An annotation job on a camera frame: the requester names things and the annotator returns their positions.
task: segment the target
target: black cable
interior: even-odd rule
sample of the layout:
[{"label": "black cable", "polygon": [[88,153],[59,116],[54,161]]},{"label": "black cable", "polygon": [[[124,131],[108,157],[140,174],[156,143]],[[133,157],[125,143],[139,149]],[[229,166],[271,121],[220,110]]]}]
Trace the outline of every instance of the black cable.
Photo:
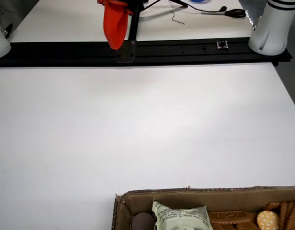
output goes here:
[{"label": "black cable", "polygon": [[19,17],[19,14],[13,12],[13,11],[10,11],[10,10],[7,10],[6,8],[4,8],[1,4],[0,4],[0,7],[4,9],[4,11],[6,12],[9,12],[9,13],[13,13],[13,14],[16,14],[18,17]]},{"label": "black cable", "polygon": [[183,22],[180,22],[180,21],[177,21],[177,20],[174,19],[175,18],[175,13],[173,11],[171,11],[171,13],[173,14],[172,21],[185,25]]},{"label": "black cable", "polygon": [[187,5],[190,6],[191,8],[193,8],[193,9],[197,10],[197,11],[209,12],[209,13],[224,12],[224,11],[227,10],[227,7],[226,6],[222,6],[219,11],[205,11],[205,10],[201,10],[201,9],[195,8],[194,6],[191,6],[190,4],[187,4]]}]

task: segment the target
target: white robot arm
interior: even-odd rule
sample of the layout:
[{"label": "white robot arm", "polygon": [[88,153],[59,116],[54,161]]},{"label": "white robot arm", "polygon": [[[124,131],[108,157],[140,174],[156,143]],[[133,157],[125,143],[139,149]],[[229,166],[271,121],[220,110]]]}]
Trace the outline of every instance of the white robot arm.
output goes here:
[{"label": "white robot arm", "polygon": [[0,58],[5,56],[11,50],[11,45],[7,40],[10,35],[9,28],[8,30],[4,30],[3,32],[0,30]]},{"label": "white robot arm", "polygon": [[285,51],[295,15],[295,0],[268,0],[263,15],[254,25],[249,47],[263,55]]}]

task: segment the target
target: dark round snack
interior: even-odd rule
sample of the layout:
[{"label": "dark round snack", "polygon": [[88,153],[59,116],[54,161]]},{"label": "dark round snack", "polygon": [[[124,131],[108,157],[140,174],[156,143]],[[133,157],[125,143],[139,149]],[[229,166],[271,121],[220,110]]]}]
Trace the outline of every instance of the dark round snack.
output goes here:
[{"label": "dark round snack", "polygon": [[155,228],[155,220],[151,214],[147,212],[141,212],[136,215],[131,223],[131,230],[154,230]]}]

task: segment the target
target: blue object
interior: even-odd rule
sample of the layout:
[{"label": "blue object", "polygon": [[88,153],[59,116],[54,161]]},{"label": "blue object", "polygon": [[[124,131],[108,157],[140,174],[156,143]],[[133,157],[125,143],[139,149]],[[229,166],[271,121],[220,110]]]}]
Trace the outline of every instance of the blue object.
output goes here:
[{"label": "blue object", "polygon": [[192,2],[203,2],[203,1],[206,1],[206,0],[191,0]]}]

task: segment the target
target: black stripe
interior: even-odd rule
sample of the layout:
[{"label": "black stripe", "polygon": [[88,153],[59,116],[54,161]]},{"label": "black stripe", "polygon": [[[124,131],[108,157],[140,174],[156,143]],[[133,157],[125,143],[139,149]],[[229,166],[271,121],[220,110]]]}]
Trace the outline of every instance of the black stripe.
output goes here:
[{"label": "black stripe", "polygon": [[282,10],[282,11],[294,11],[295,10],[295,7],[293,7],[293,8],[284,8],[284,7],[280,7],[280,6],[275,6],[270,2],[268,2],[268,5],[275,8],[275,9]]},{"label": "black stripe", "polygon": [[295,5],[295,2],[286,2],[286,1],[281,1],[281,0],[272,0],[272,1],[279,3],[279,4],[283,4],[283,5],[290,5],[290,6]]}]

